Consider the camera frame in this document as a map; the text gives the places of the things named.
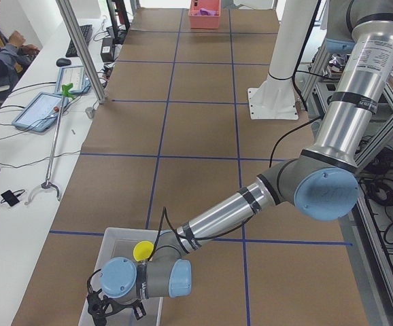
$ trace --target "power adapter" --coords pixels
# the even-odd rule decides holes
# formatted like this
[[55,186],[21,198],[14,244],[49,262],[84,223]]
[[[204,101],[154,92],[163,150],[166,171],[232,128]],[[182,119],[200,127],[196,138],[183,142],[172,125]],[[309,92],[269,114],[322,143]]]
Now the power adapter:
[[393,163],[393,149],[384,147],[364,169],[374,175],[384,175],[389,171],[391,163]]
[[103,62],[114,61],[115,56],[115,44],[114,39],[111,37],[105,37],[103,43],[101,44],[101,60]]

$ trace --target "grid line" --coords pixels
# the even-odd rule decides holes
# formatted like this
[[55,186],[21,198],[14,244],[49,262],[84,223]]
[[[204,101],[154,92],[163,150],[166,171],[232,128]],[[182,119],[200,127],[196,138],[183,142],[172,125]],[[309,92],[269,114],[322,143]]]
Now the grid line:
[[[132,31],[135,32],[144,32],[144,33],[177,33],[177,31],[142,31],[142,30],[138,30],[138,29],[132,29]],[[195,34],[242,34],[242,35],[277,35],[278,33],[264,33],[264,32],[215,32],[215,31],[211,31],[211,32],[207,32],[207,31],[179,31],[178,33],[183,33],[183,34],[187,34],[187,33],[195,33]]]
[[[80,155],[83,156],[118,156],[118,157],[129,157],[129,158],[157,158],[157,155],[145,155],[145,154],[125,154],[125,153],[88,153],[82,152]],[[160,155],[160,158],[177,158],[185,160],[228,160],[228,161],[257,161],[257,162],[270,162],[270,158],[222,158],[215,156],[180,156],[180,155]],[[273,158],[272,161],[284,162],[289,159],[284,158]]]
[[[68,236],[104,236],[100,232],[78,232],[78,231],[64,231],[64,230],[50,230],[51,234],[64,234]],[[352,247],[351,242],[343,241],[305,241],[305,240],[267,240],[267,239],[234,239],[234,238],[217,238],[213,241],[217,242],[245,242],[245,243],[259,243],[259,244],[274,244],[274,245],[314,245],[314,246],[338,246],[338,247]]]
[[[231,50],[231,70],[233,73],[233,94],[234,94],[234,102],[237,102],[236,99],[236,78],[235,78],[235,55],[233,48],[233,33],[231,29],[231,11],[228,11],[228,23],[230,26],[230,50]],[[236,124],[236,143],[237,143],[237,168],[239,172],[239,188],[242,188],[242,172],[241,172],[241,160],[240,160],[240,138],[239,138],[239,118],[237,112],[237,104],[235,104],[235,124]],[[251,307],[250,307],[250,287],[248,282],[248,265],[247,265],[247,255],[246,255],[246,239],[245,234],[245,226],[241,228],[242,234],[242,251],[243,251],[243,281],[245,285],[245,309],[246,309],[246,324],[247,326],[251,326]]]
[[[151,61],[151,60],[117,60],[116,62],[129,62],[129,63],[169,63],[173,64],[173,61]],[[231,65],[231,62],[191,62],[191,61],[177,61],[176,63],[181,65]],[[265,66],[269,67],[269,63],[246,63],[246,62],[234,62],[233,65],[241,66]]]
[[234,103],[234,102],[204,102],[204,101],[151,101],[151,100],[118,100],[113,99],[112,102],[123,103],[180,103],[180,104],[210,104],[210,105],[247,105],[248,103]]
[[159,146],[158,146],[157,160],[156,160],[156,169],[154,170],[154,178],[153,178],[153,184],[152,184],[151,195],[150,195],[150,204],[148,205],[148,213],[147,213],[147,221],[146,221],[145,229],[148,229],[148,227],[150,226],[151,209],[152,209],[153,200],[154,200],[154,192],[156,191],[156,180],[157,180],[157,174],[158,174],[158,166],[160,163],[160,153],[162,152],[163,136],[165,134],[165,128],[166,128],[167,117],[168,117],[169,99],[171,98],[172,83],[173,83],[174,70],[175,70],[175,60],[177,59],[178,45],[180,42],[180,31],[182,29],[182,21],[183,21],[183,10],[182,10],[182,14],[180,15],[180,27],[178,29],[177,43],[175,45],[174,61],[172,64],[171,79],[169,80],[168,97],[167,97],[167,102],[166,102],[166,107],[165,107],[165,115],[163,117],[162,132],[160,134],[160,142],[159,142]]

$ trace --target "brown paper floor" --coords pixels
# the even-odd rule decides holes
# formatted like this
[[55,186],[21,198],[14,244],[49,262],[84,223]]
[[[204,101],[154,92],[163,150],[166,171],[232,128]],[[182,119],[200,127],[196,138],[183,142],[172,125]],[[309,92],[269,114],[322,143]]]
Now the brown paper floor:
[[[163,206],[176,226],[195,217],[254,182],[307,120],[249,116],[274,11],[223,10],[217,30],[191,30],[186,16],[136,14],[13,325],[77,325],[105,228],[156,229]],[[310,128],[291,134],[275,163],[312,142]],[[348,245],[336,221],[267,209],[188,256],[192,294],[166,299],[161,325],[367,325]]]

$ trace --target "computer monitor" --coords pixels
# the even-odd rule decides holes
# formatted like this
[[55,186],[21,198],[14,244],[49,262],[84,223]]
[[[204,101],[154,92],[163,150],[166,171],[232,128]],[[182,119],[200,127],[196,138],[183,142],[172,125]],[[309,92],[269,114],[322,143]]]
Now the computer monitor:
[[[127,16],[127,10],[126,6],[124,4],[123,0],[106,0],[107,3],[107,8],[109,10],[109,15],[110,15],[110,21],[112,22],[112,31],[114,33],[113,38],[114,38],[114,43],[115,44],[123,44],[124,39],[126,37],[127,31],[130,29],[130,22],[129,22],[129,17]],[[116,21],[116,10],[115,10],[115,5],[116,4],[116,9],[119,12],[119,15],[124,18],[124,25],[126,27],[125,30],[120,29],[118,27],[118,23]]]

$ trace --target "white plastic bin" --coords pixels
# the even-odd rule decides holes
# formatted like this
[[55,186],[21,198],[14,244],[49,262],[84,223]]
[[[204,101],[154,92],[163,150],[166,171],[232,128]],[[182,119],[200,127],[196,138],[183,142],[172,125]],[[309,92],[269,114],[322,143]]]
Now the white plastic bin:
[[[148,240],[154,243],[157,231],[152,230],[132,230],[120,228],[107,228],[97,263],[92,270],[102,268],[104,264],[114,257],[126,257],[133,260],[133,248],[142,241]],[[91,281],[94,291],[100,289],[98,274]],[[107,326],[159,326],[160,314],[162,312],[163,298],[150,298],[142,301],[147,315],[140,320],[136,320],[133,309],[124,309],[123,311],[107,318]],[[79,326],[95,326],[92,317],[88,314],[88,302],[85,300],[82,315],[80,316]]]

